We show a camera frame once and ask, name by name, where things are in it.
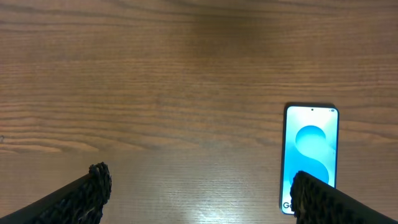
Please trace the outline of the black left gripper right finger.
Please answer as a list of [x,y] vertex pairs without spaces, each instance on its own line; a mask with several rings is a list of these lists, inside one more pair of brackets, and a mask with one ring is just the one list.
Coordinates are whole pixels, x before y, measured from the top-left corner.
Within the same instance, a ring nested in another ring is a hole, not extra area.
[[304,171],[296,173],[290,196],[297,224],[397,224]]

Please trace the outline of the blue Galaxy smartphone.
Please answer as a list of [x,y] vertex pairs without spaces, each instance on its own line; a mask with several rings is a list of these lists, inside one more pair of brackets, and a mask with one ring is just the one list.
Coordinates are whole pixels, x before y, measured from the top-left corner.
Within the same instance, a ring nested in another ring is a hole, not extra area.
[[279,208],[291,215],[290,189],[304,171],[336,186],[340,112],[332,103],[288,102],[284,106]]

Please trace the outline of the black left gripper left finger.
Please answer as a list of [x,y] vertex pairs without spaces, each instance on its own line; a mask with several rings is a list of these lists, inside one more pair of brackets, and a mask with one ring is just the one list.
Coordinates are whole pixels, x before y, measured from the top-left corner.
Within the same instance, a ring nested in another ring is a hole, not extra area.
[[108,166],[101,162],[89,173],[40,200],[1,218],[2,224],[99,224],[111,195]]

